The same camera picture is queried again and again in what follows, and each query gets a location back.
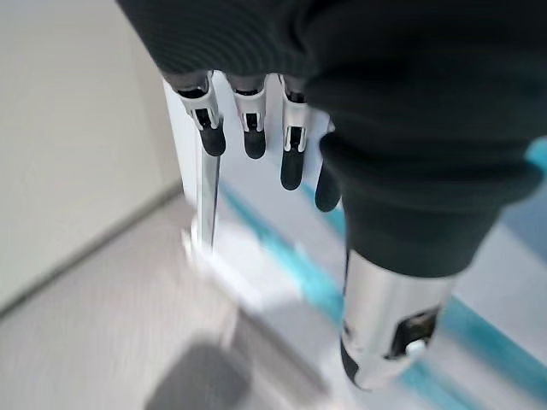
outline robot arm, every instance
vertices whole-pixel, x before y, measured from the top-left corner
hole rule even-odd
[[[263,153],[263,84],[253,79],[305,79],[306,103],[336,127],[321,153],[337,185],[326,202],[339,188],[348,230],[344,367],[364,389],[404,370],[503,207],[541,180],[524,157],[547,132],[541,2],[119,3],[211,155],[224,150],[221,118],[207,110],[209,89],[198,81],[194,94],[181,78],[229,74],[251,157]],[[302,128],[290,88],[286,117]],[[298,171],[305,138],[285,141]],[[296,188],[298,172],[286,175]]]

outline floor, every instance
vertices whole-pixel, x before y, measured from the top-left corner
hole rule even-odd
[[[190,269],[192,215],[171,201],[0,323],[2,410],[326,408],[315,375]]]

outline white surface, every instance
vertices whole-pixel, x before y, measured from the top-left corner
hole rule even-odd
[[[0,307],[176,182],[160,75],[111,0],[0,4]]]

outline teal stripe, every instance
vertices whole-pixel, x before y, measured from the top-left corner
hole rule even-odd
[[[540,143],[544,144],[536,143],[532,152],[537,153],[535,154],[537,159],[544,155],[544,165],[547,166],[547,141],[540,141]],[[313,190],[307,186],[303,192],[314,203]],[[344,212],[334,209],[329,214],[334,213],[338,215],[331,216],[327,221],[332,224],[334,231],[344,237]],[[482,361],[494,367],[511,383],[547,403],[547,367],[463,302],[455,297],[450,299],[440,321],[440,327],[453,335]]]
[[[547,139],[541,138],[533,143],[526,158],[547,173]]]
[[[232,211],[258,236],[262,246],[297,282],[303,298],[340,327],[344,316],[344,298],[329,275],[275,233],[227,185],[223,184],[220,188]],[[423,363],[410,367],[401,376],[401,381],[438,408],[482,410],[456,386],[440,378]]]

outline black fabric sleeve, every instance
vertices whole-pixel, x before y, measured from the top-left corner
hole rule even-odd
[[[411,276],[460,272],[529,195],[547,132],[545,7],[533,0],[120,0],[169,80],[288,73],[321,141],[351,248]]]

